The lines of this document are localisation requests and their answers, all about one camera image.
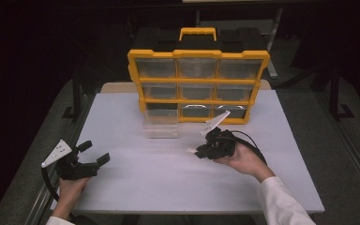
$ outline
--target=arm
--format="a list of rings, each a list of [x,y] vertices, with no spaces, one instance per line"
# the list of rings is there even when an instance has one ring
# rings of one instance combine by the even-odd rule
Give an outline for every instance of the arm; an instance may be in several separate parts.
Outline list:
[[[232,157],[215,162],[250,174],[261,183],[259,196],[268,224],[315,224],[274,172],[243,144],[236,144]]]
[[[69,225],[69,214],[81,196],[90,177],[79,180],[63,180],[60,178],[60,198],[47,225]]]

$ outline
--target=white table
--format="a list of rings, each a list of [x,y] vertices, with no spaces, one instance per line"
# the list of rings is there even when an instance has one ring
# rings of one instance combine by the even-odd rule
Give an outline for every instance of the white table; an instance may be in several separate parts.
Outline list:
[[[246,125],[219,127],[246,132],[307,212],[324,211],[275,91],[259,92]],[[79,157],[91,162],[110,153],[112,159],[89,182],[76,210],[261,213],[253,177],[187,152],[204,143],[202,128],[201,123],[181,123],[178,139],[147,139],[137,93],[97,94],[78,142],[90,140],[93,147]]]

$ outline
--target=human hand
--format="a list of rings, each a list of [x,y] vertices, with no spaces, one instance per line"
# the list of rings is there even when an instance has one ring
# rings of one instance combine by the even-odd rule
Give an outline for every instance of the human hand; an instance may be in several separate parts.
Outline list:
[[[274,172],[248,147],[237,142],[232,157],[214,159],[216,163],[234,168],[240,173],[254,176],[260,183],[268,177],[275,176]]]
[[[59,179],[60,197],[55,206],[52,216],[68,220],[71,210],[81,196],[91,177],[79,180]]]

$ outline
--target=organizer handle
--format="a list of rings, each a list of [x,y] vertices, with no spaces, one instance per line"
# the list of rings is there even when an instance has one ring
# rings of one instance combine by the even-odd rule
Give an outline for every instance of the organizer handle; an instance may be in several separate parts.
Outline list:
[[[184,27],[181,28],[179,40],[183,38],[183,35],[212,35],[213,40],[217,40],[215,27]]]

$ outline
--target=clear plastic drawer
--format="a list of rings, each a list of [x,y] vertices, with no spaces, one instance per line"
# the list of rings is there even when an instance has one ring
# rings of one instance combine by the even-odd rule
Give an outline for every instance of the clear plastic drawer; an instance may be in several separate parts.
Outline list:
[[[209,117],[212,105],[181,104],[180,108],[183,117]]]
[[[213,116],[218,116],[226,111],[230,111],[227,118],[244,118],[248,106],[246,105],[215,105]]]
[[[219,66],[220,79],[255,79],[261,59],[221,59]]]
[[[185,78],[213,78],[218,60],[215,58],[180,58],[177,59],[179,76]]]
[[[174,59],[136,58],[140,77],[173,78],[176,76]]]
[[[214,85],[210,83],[179,83],[180,98],[213,99]]]
[[[144,112],[143,130],[147,138],[177,138],[178,111],[177,104],[147,105]]]
[[[177,96],[176,83],[171,82],[144,82],[142,90],[146,98],[174,99]]]
[[[219,100],[249,100],[253,85],[248,84],[218,84],[216,99]]]

